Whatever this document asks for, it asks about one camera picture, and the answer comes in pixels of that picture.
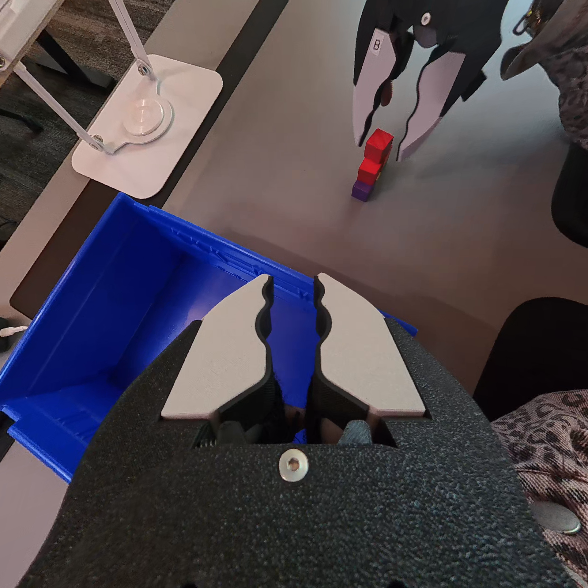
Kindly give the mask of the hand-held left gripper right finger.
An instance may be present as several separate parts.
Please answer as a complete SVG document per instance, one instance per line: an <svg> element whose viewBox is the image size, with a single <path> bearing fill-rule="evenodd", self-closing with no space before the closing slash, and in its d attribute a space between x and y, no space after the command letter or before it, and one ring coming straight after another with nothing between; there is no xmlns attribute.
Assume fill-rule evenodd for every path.
<svg viewBox="0 0 588 588"><path fill-rule="evenodd" d="M314 303L319 342L308 407L329 420L423 417L384 315L325 273L314 278Z"/></svg>

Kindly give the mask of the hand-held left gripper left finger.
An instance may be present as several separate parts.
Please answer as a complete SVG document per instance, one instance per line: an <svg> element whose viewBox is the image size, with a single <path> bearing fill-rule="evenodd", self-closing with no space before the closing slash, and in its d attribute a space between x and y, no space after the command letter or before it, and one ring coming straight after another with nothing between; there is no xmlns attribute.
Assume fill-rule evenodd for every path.
<svg viewBox="0 0 588 588"><path fill-rule="evenodd" d="M204 316L161 410L164 420L252 428L268 418L276 394L268 343L273 302L273 277L261 274Z"/></svg>

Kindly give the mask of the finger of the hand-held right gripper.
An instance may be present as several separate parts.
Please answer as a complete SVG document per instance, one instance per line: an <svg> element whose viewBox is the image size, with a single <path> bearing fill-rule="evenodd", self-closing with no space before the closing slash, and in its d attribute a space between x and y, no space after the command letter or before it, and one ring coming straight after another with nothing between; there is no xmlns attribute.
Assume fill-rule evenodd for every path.
<svg viewBox="0 0 588 588"><path fill-rule="evenodd" d="M358 31L355 44L353 133L362 146L380 105L383 87L405 69L405 32L374 28Z"/></svg>
<svg viewBox="0 0 588 588"><path fill-rule="evenodd" d="M464 53L448 51L423 66L417 78L415 108L398 146L398 162L413 155L443 118L442 111L465 58Z"/></svg>

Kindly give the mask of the red wooden cube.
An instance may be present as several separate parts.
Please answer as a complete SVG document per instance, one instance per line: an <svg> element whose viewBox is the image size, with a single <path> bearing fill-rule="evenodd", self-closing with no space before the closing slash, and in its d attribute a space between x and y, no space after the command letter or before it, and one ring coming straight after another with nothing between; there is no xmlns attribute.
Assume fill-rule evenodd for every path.
<svg viewBox="0 0 588 588"><path fill-rule="evenodd" d="M393 146L394 136L383 129L376 129L364 146L364 158L385 165Z"/></svg>

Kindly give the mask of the stack of coloured cubes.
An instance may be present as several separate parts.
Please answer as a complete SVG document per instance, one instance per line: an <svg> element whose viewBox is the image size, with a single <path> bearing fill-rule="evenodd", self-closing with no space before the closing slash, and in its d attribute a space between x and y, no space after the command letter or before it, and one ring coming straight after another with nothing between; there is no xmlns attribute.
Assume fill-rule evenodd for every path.
<svg viewBox="0 0 588 588"><path fill-rule="evenodd" d="M382 171L384 170L388 156L381 162L375 162L369 158L364 158L359 166L357 179L352 187L352 197L361 202L368 202Z"/></svg>

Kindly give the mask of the blue plastic bin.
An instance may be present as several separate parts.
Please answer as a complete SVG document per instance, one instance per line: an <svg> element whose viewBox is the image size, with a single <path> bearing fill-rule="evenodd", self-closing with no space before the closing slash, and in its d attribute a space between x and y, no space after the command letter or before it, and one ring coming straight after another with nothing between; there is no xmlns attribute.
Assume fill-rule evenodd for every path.
<svg viewBox="0 0 588 588"><path fill-rule="evenodd" d="M314 371L313 278L119 195L1 370L9 434L70 483L121 394L190 323L261 274L274 278L269 345L285 403Z"/></svg>

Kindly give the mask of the person's right forearm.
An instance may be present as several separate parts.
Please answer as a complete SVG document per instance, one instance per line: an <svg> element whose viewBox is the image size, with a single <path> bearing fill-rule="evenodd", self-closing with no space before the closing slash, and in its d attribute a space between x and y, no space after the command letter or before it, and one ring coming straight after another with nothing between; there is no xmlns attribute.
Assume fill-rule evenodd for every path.
<svg viewBox="0 0 588 588"><path fill-rule="evenodd" d="M587 1L533 1L513 28L531 40L503 56L506 81L540 65L559 90L559 114L570 141L587 150Z"/></svg>

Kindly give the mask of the grey desk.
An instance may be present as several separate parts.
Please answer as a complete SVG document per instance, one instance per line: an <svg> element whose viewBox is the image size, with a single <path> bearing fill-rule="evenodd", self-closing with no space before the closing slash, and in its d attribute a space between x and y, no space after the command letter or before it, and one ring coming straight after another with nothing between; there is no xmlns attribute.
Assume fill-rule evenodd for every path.
<svg viewBox="0 0 588 588"><path fill-rule="evenodd" d="M194 446L198 425L156 440L156 417L111 435L114 467L143 467L101 499L106 474L78 468L92 506L56 520L69 555L41 555L25 587L574 587L533 520L518 477L453 377L473 369L523 299L587 303L587 249L548 219L563 156L547 82L491 83L455 130L393 166L369 205L344 192L359 4L293 1L187 168L187 220L308 267L334 269L378 304L432 418L392 421L397 447L303 445L288 483L279 445Z"/></svg>

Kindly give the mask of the person's right leg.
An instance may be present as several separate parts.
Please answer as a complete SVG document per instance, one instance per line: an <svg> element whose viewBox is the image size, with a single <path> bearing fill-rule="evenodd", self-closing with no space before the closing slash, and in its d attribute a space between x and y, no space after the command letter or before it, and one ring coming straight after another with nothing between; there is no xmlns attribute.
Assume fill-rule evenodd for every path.
<svg viewBox="0 0 588 588"><path fill-rule="evenodd" d="M587 150L570 143L553 193L551 214L556 228L587 248Z"/></svg>

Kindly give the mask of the person's leg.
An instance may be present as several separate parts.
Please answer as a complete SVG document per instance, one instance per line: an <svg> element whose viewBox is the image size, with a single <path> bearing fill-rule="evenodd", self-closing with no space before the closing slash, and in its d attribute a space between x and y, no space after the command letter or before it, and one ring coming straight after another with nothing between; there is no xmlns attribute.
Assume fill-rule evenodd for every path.
<svg viewBox="0 0 588 588"><path fill-rule="evenodd" d="M473 399L489 422L542 394L587 389L587 305L537 298L507 317Z"/></svg>
<svg viewBox="0 0 588 588"><path fill-rule="evenodd" d="M553 193L551 214L556 228L587 248L587 150L570 143Z"/></svg>

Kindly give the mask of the person's left leg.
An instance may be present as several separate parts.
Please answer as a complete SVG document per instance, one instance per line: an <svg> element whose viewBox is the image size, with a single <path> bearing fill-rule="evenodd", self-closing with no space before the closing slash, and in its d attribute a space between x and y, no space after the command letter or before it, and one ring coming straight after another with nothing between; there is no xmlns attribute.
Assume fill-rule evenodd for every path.
<svg viewBox="0 0 588 588"><path fill-rule="evenodd" d="M587 389L587 305L537 298L507 317L473 399L489 422L542 394Z"/></svg>

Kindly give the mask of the person's leopard print jacket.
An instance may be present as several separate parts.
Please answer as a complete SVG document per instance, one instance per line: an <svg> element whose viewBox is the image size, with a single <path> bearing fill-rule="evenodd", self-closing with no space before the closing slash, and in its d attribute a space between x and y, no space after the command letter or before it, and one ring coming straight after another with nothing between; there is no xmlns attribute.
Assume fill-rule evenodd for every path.
<svg viewBox="0 0 588 588"><path fill-rule="evenodd" d="M544 539L587 587L587 390L542 394L494 420Z"/></svg>

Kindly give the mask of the white document stand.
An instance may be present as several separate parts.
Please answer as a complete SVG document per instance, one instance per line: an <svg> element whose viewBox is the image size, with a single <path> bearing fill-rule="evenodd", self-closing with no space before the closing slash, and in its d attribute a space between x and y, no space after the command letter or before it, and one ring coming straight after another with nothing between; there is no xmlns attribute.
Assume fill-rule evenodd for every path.
<svg viewBox="0 0 588 588"><path fill-rule="evenodd" d="M77 135L74 171L135 198L157 194L223 88L214 70L147 54L123 1L109 1L135 58L85 129L21 59L62 1L1 1L1 84L14 73Z"/></svg>

